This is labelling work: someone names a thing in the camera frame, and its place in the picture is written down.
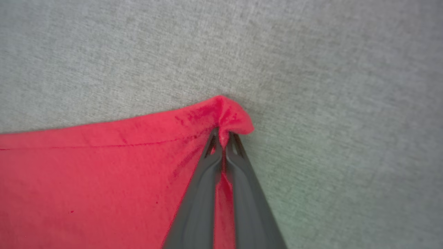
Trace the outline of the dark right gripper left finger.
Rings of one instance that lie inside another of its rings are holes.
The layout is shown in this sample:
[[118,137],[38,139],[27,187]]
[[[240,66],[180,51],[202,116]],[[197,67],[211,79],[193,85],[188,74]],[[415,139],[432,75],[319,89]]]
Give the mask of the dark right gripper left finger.
[[208,140],[163,243],[164,249],[212,249],[215,190],[223,165],[219,129]]

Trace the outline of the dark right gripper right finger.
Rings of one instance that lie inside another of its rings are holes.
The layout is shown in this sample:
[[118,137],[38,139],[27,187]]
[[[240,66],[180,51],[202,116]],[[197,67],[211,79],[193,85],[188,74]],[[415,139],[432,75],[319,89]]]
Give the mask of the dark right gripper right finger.
[[229,134],[226,170],[234,196],[237,249],[286,249],[286,243],[239,135]]

